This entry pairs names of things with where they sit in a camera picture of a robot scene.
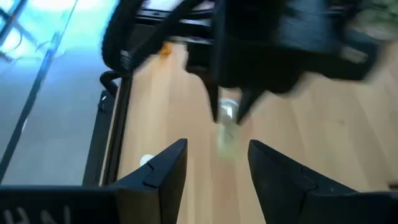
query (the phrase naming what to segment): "orange object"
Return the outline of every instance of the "orange object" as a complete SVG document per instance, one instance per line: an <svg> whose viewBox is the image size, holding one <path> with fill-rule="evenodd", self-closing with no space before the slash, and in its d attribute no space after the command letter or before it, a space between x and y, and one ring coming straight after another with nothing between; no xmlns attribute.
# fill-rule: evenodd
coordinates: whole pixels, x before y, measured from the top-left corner
<svg viewBox="0 0 398 224"><path fill-rule="evenodd" d="M162 49L160 50L159 54L160 55L169 55L172 53L172 44L169 42L165 42L163 44Z"/></svg>

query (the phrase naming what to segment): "floor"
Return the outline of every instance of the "floor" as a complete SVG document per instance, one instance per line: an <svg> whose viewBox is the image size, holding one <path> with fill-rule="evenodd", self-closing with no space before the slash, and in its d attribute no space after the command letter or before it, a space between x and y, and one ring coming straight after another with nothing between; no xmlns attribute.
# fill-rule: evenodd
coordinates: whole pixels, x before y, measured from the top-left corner
<svg viewBox="0 0 398 224"><path fill-rule="evenodd" d="M239 128L234 159L220 156L200 79L183 70L184 45L153 56L134 77L119 178L180 138L188 139L187 179L178 223L265 223L249 173L258 139L358 191L388 190L398 179L398 44L386 44L370 79L331 81L307 74L296 94L264 95ZM236 91L223 96L238 99Z"/></svg>
<svg viewBox="0 0 398 224"><path fill-rule="evenodd" d="M100 46L115 2L78 2L2 184L81 185L103 90L99 76L107 70ZM45 0L30 3L45 11L64 6ZM0 72L7 69L0 75L2 155L41 60L22 58L11 65L0 63Z"/></svg>

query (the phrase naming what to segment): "white object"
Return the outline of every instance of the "white object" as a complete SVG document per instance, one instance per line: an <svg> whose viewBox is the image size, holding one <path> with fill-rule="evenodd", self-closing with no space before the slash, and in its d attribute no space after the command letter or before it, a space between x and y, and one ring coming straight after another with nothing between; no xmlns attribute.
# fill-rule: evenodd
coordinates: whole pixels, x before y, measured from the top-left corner
<svg viewBox="0 0 398 224"><path fill-rule="evenodd" d="M153 155L146 154L141 157L141 161L139 162L139 166L141 167L142 165L145 165L148 161L150 161L153 157Z"/></svg>
<svg viewBox="0 0 398 224"><path fill-rule="evenodd" d="M220 99L219 101L219 129L217 139L217 152L220 157L236 158L239 152L239 136L236 124L236 113L239 105L231 99Z"/></svg>

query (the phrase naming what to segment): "metal frame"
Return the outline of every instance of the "metal frame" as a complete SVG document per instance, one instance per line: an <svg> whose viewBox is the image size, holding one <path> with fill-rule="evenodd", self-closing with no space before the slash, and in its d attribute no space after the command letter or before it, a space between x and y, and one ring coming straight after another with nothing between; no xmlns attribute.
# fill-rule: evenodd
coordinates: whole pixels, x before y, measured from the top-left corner
<svg viewBox="0 0 398 224"><path fill-rule="evenodd" d="M102 165L106 153L106 143L111 128L115 99L108 91L103 90L98 103L93 137L88 152L83 186L96 187L100 184Z"/></svg>
<svg viewBox="0 0 398 224"><path fill-rule="evenodd" d="M19 3L16 4L15 8L11 8L12 13L10 14L5 12L4 10L1 11L0 16L4 18L5 24L4 27L0 30L0 46L2 46L2 44L6 40L8 34L12 29L12 22L21 14L24 6L26 5L26 2L27 0L20 0Z"/></svg>
<svg viewBox="0 0 398 224"><path fill-rule="evenodd" d="M1 8L0 8L0 16L5 18L6 21L12 21L14 23L13 26L21 33L21 35L23 37L25 37L27 40L31 41L32 43L37 44L37 42L38 42L37 39L28 30L26 30L24 27L22 27L17 20L14 20L10 14L8 14L6 11L4 11ZM8 36L10 31L11 31L11 28L9 29L9 32L5 35L5 37Z"/></svg>
<svg viewBox="0 0 398 224"><path fill-rule="evenodd" d="M109 185L117 181L119 171L119 161L122 151L124 127L127 119L127 109L129 106L131 93L132 77L122 79L119 90L119 97L115 104L113 126L111 127L111 137L109 139L109 149L104 165L104 177L101 185Z"/></svg>
<svg viewBox="0 0 398 224"><path fill-rule="evenodd" d="M136 16L136 23L147 26L156 26L160 24L168 14L168 12L161 10L141 10ZM177 35L179 37L192 36L208 39L210 38L211 33L211 26L208 20L199 21L193 19L182 19L180 23L172 29L172 35Z"/></svg>

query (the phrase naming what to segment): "wooden floor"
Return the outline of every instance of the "wooden floor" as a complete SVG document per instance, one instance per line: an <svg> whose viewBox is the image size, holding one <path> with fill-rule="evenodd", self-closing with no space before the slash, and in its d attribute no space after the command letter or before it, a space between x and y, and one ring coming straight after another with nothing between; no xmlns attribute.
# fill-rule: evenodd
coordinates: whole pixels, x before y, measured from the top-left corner
<svg viewBox="0 0 398 224"><path fill-rule="evenodd" d="M264 223L247 159L249 140L258 139L356 190L387 190L387 181L398 179L396 52L398 45L389 46L367 83L308 74L289 98L264 96L240 127L240 157L228 160L216 153L218 125L203 84L183 70L185 47L174 45L171 55L155 56L134 78L119 178L137 169L144 154L187 138L178 222Z"/></svg>

